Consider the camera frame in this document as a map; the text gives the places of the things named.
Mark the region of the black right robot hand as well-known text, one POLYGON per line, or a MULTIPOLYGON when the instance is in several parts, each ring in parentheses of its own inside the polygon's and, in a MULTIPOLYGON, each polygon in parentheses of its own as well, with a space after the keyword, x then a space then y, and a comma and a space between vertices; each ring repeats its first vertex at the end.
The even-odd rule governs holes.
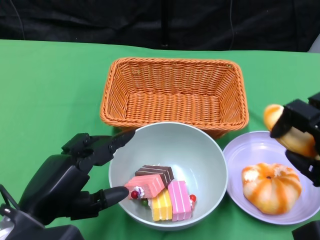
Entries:
POLYGON ((315 187, 320 186, 320 94, 308 103, 295 99, 271 104, 263 114, 270 137, 286 148, 285 156, 315 187))

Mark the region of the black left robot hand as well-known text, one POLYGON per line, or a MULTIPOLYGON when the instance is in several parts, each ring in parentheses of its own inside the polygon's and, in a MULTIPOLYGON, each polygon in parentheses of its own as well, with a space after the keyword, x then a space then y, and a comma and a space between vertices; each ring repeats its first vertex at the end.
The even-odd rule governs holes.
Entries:
POLYGON ((124 186, 83 191, 94 166, 101 167, 114 158, 135 135, 135 130, 114 136, 78 133, 63 147, 61 154, 48 157, 32 177, 18 203, 21 211, 43 225, 61 217, 71 220, 95 218, 129 195, 124 186))

